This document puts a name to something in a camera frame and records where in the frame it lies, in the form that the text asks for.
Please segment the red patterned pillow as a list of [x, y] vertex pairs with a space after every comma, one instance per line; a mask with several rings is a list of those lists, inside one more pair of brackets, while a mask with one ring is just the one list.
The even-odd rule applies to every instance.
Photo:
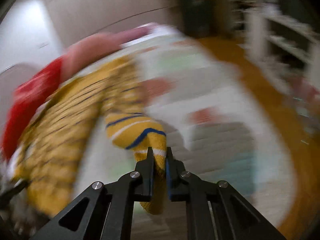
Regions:
[[2, 137], [1, 149], [6, 160], [16, 151], [19, 138], [37, 109], [59, 87], [63, 60], [63, 56], [58, 57], [15, 89]]

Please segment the white shelf unit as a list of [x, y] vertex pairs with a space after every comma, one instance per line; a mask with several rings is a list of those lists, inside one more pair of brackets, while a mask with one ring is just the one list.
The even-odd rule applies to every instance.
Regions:
[[319, 16], [300, 0], [230, 0], [248, 58], [319, 135]]

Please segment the purple pillow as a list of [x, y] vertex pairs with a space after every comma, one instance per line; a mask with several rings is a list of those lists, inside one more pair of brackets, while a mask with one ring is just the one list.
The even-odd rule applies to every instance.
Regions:
[[131, 42], [133, 40], [149, 35], [149, 33], [152, 32], [153, 28], [153, 25], [145, 25], [142, 27], [137, 27], [117, 33], [117, 37], [121, 44], [125, 44], [127, 42]]

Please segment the pink pillow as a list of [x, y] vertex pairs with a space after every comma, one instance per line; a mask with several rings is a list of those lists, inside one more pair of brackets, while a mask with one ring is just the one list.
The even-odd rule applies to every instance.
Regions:
[[120, 50], [122, 42], [119, 34], [97, 33], [71, 45], [63, 55], [61, 82], [95, 61]]

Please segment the patchwork quilted bedspread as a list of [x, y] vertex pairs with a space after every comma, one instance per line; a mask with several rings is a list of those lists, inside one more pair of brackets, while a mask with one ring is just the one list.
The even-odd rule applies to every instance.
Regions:
[[149, 93], [145, 112], [163, 125], [175, 158], [203, 180], [229, 182], [279, 226], [295, 198], [293, 165], [237, 67], [177, 29], [158, 25], [80, 75], [129, 54]]

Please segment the yellow striped knit sweater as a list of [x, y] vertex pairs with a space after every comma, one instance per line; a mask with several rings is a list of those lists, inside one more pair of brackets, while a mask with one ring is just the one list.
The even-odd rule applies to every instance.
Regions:
[[50, 217], [70, 202], [88, 140], [103, 116], [106, 136], [115, 146], [132, 151], [136, 161], [155, 159], [150, 202], [141, 202], [153, 215], [164, 210], [167, 137], [163, 126], [144, 112], [138, 70], [124, 56], [78, 77], [55, 93], [21, 136], [13, 178], [28, 181], [27, 202]]

